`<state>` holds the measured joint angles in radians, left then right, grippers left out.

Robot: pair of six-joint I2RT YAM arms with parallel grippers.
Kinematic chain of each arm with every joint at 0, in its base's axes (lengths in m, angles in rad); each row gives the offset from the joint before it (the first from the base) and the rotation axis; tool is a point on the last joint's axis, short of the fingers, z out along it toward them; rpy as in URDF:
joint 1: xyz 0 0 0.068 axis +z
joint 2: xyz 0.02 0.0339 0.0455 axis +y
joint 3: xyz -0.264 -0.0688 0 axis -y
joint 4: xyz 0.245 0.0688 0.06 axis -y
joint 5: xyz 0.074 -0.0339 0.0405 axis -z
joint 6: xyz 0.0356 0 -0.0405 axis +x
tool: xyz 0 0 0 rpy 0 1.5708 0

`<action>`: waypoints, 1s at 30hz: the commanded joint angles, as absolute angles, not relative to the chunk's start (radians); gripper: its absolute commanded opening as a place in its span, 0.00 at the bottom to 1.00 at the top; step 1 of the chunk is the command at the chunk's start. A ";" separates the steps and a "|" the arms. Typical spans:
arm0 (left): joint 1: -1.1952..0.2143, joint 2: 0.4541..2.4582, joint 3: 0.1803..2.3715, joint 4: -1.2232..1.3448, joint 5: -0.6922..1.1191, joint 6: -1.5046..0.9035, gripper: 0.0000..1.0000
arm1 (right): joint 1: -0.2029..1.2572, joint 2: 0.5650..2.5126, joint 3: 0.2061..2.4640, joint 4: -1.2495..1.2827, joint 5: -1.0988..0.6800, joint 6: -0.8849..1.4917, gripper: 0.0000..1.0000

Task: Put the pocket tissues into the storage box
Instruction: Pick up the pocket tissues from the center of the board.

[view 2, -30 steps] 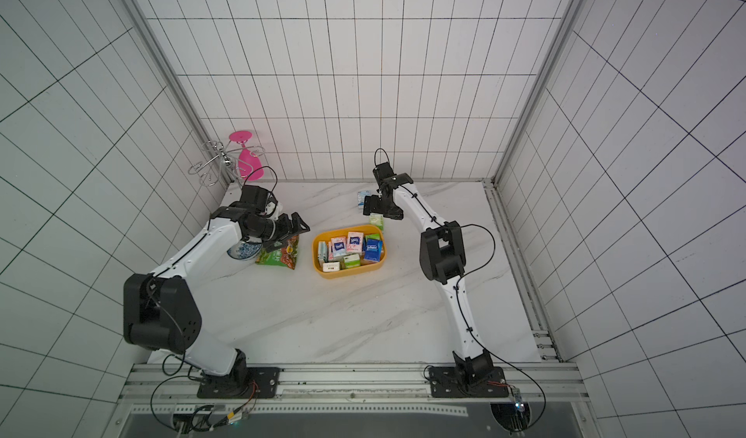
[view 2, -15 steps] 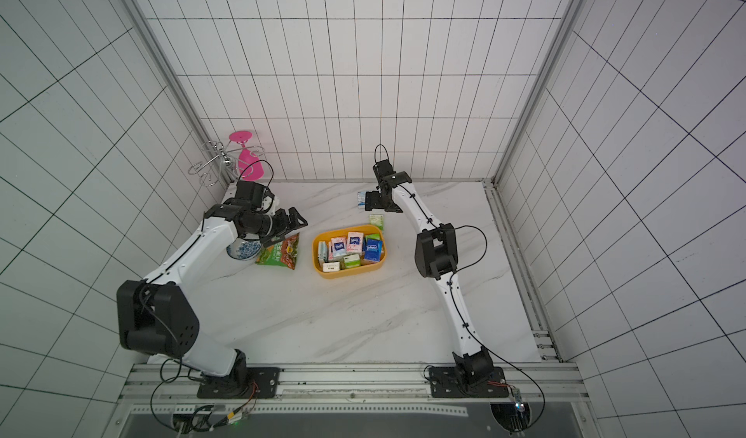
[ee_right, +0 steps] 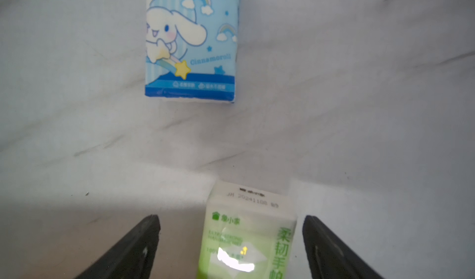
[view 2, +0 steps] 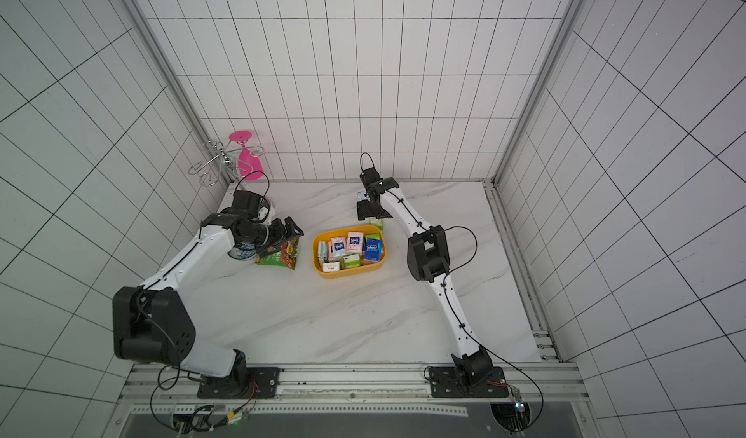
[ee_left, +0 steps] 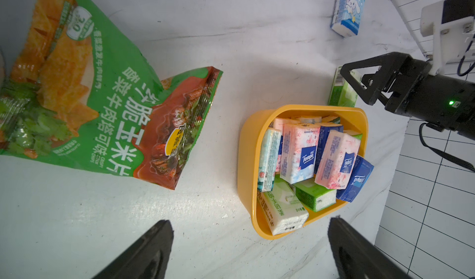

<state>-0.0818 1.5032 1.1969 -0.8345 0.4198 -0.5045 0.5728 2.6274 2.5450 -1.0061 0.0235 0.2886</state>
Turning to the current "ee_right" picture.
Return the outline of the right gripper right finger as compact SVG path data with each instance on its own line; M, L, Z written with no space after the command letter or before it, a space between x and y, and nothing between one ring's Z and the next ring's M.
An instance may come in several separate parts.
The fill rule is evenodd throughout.
M303 240L313 279L382 279L315 216L305 217Z

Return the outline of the green tissue pack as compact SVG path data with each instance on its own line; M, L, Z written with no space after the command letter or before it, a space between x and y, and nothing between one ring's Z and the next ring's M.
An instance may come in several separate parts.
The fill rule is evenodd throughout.
M288 196L217 181L207 199L197 277L285 279L297 221Z

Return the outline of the light blue tissue pack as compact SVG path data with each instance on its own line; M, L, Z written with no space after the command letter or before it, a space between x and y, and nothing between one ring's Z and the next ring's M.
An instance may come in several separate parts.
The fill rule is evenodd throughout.
M233 103L240 0L146 0L145 95Z

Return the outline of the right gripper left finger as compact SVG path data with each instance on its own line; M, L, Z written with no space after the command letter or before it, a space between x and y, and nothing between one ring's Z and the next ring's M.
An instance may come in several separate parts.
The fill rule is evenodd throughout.
M78 279L148 279L159 243L160 219L149 215L136 224Z

